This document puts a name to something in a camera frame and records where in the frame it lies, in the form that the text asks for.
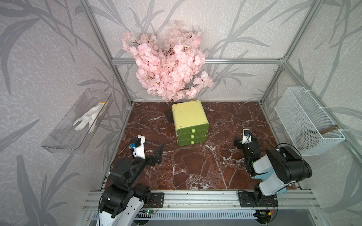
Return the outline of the green pink drawer cabinet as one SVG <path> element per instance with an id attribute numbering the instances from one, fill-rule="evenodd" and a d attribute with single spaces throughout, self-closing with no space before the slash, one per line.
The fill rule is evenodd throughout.
<path id="1" fill-rule="evenodd" d="M 180 147 L 206 141 L 209 122 L 200 101 L 172 105 L 177 144 Z"/>

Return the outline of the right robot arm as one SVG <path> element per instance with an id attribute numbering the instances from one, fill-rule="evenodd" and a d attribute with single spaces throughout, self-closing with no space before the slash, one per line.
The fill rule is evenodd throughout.
<path id="1" fill-rule="evenodd" d="M 260 156 L 260 145 L 253 136 L 234 138 L 233 145 L 243 151 L 246 171 L 253 179 L 261 180 L 253 192 L 242 192 L 241 200 L 260 206 L 274 199 L 288 185 L 310 178 L 312 168 L 292 145 L 267 149 Z"/>

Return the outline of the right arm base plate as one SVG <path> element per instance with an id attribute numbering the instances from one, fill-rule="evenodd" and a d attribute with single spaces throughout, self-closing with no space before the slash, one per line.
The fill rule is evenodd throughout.
<path id="1" fill-rule="evenodd" d="M 237 196 L 241 207 L 278 207 L 276 195 L 264 196 L 259 190 L 239 190 Z"/>

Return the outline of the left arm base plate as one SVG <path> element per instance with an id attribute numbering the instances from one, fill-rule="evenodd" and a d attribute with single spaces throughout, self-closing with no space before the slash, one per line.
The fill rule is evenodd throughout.
<path id="1" fill-rule="evenodd" d="M 165 201 L 165 193 L 148 192 L 144 198 L 144 208 L 163 208 Z"/>

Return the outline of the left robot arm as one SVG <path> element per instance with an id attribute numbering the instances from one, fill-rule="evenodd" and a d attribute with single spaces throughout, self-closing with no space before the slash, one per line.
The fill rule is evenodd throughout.
<path id="1" fill-rule="evenodd" d="M 163 206 L 163 193 L 151 193 L 148 186 L 136 184 L 146 166 L 162 162 L 164 144 L 145 158 L 121 158 L 109 175 L 113 183 L 103 192 L 98 206 L 98 226 L 130 226 L 139 213 L 154 214 L 143 208 Z"/>

